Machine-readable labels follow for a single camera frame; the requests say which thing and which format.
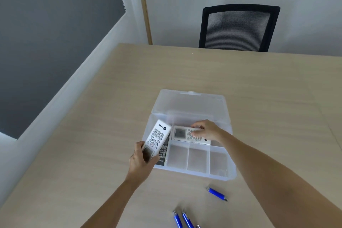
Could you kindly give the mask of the person's left hand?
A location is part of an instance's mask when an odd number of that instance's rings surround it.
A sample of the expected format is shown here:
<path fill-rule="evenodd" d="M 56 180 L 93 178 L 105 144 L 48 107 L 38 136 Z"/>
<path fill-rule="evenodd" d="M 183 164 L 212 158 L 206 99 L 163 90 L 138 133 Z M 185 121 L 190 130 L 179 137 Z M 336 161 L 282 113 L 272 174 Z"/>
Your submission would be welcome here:
<path fill-rule="evenodd" d="M 150 175 L 153 168 L 148 167 L 148 163 L 144 161 L 142 147 L 144 141 L 135 144 L 135 150 L 129 160 L 129 170 L 126 175 L 126 181 L 139 187 Z"/>

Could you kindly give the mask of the person's right hand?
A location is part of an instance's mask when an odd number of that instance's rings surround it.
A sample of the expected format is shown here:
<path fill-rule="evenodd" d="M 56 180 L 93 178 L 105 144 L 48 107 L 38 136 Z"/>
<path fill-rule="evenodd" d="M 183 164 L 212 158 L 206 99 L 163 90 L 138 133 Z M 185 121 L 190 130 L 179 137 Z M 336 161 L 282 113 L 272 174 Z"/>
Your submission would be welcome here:
<path fill-rule="evenodd" d="M 206 131 L 206 137 L 205 139 L 207 140 L 214 140 L 221 142 L 221 134 L 223 130 L 218 127 L 214 122 L 210 120 L 202 120 L 202 121 L 197 121 L 191 125 L 192 128 L 200 128 L 200 130 L 205 130 Z"/>

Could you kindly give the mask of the white air conditioner remote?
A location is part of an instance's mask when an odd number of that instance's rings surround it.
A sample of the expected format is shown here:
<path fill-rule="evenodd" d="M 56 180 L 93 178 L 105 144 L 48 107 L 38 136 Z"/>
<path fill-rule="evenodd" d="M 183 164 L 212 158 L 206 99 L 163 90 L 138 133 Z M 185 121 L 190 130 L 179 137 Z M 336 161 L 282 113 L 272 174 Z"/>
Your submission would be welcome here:
<path fill-rule="evenodd" d="M 171 139 L 182 141 L 182 142 L 191 142 L 194 144 L 204 144 L 211 145 L 211 140 L 207 140 L 202 136 L 195 137 L 192 135 L 193 131 L 199 131 L 200 128 L 192 128 L 192 127 L 184 127 L 184 126 L 173 126 L 171 131 Z"/>

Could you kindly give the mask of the white remote with blue logo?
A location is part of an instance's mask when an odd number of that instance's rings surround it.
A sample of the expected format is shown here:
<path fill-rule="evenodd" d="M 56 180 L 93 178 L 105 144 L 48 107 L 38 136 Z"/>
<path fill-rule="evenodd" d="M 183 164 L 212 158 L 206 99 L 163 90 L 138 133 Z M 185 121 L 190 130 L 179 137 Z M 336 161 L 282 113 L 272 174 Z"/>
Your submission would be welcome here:
<path fill-rule="evenodd" d="M 171 125 L 161 120 L 156 122 L 142 147 L 142 153 L 145 162 L 148 163 L 152 157 L 158 155 L 171 130 Z"/>

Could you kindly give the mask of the person's left forearm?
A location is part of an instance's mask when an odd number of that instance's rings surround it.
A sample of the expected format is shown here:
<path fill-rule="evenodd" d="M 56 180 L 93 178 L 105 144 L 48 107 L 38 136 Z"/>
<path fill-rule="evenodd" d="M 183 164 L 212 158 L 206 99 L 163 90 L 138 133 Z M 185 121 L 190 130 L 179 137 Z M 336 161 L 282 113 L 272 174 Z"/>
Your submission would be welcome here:
<path fill-rule="evenodd" d="M 116 228 L 122 213 L 141 183 L 126 179 L 80 228 Z"/>

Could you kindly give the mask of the person's right forearm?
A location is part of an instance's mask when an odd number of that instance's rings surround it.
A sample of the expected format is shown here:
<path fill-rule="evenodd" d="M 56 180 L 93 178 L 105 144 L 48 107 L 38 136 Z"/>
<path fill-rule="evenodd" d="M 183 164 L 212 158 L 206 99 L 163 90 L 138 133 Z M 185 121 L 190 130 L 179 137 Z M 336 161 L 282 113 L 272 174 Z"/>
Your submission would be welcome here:
<path fill-rule="evenodd" d="M 342 228 L 342 210 L 294 171 L 226 131 L 217 140 L 275 228 Z"/>

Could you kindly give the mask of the black remote control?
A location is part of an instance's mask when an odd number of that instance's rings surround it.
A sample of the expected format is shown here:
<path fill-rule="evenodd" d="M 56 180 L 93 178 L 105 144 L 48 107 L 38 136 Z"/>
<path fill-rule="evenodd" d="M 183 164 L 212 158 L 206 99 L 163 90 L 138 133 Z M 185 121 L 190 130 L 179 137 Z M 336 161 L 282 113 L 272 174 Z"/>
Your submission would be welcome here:
<path fill-rule="evenodd" d="M 166 155 L 167 155 L 167 151 L 168 151 L 169 139 L 170 139 L 170 135 L 166 138 L 164 144 L 161 146 L 161 149 L 158 153 L 158 155 L 160 156 L 160 159 L 156 163 L 156 166 L 164 166 L 165 165 Z"/>

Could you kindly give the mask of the clear plastic organizer box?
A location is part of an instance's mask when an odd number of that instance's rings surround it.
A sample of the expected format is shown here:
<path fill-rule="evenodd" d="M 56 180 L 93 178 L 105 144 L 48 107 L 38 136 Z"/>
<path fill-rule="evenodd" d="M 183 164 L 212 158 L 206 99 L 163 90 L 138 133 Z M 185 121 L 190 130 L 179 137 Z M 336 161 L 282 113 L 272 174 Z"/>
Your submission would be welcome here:
<path fill-rule="evenodd" d="M 156 122 L 190 127 L 194 122 L 210 120 L 233 135 L 225 97 L 222 95 L 162 89 L 152 108 L 143 134 L 146 141 Z M 195 175 L 222 181 L 237 177 L 236 165 L 217 141 L 211 145 L 194 144 L 171 139 L 166 162 L 156 169 Z"/>

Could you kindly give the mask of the black mesh office chair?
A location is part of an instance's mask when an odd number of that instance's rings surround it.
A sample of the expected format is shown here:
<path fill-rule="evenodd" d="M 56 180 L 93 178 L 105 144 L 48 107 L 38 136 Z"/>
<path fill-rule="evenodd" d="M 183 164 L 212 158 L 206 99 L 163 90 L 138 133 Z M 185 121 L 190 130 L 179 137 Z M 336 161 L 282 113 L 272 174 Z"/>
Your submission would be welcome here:
<path fill-rule="evenodd" d="M 203 8 L 199 48 L 268 52 L 279 6 L 228 4 Z"/>

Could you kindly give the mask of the wooden door trim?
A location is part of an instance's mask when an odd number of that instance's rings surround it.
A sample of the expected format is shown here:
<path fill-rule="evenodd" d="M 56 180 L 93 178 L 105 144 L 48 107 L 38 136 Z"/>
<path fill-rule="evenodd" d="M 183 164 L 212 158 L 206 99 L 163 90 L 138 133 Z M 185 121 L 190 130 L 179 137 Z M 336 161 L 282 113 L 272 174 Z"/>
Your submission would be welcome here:
<path fill-rule="evenodd" d="M 146 33 L 147 33 L 148 44 L 153 45 L 146 0 L 141 0 L 141 4 L 142 4 L 142 11 L 143 11 L 143 16 L 144 16 L 144 23 L 145 23 Z"/>

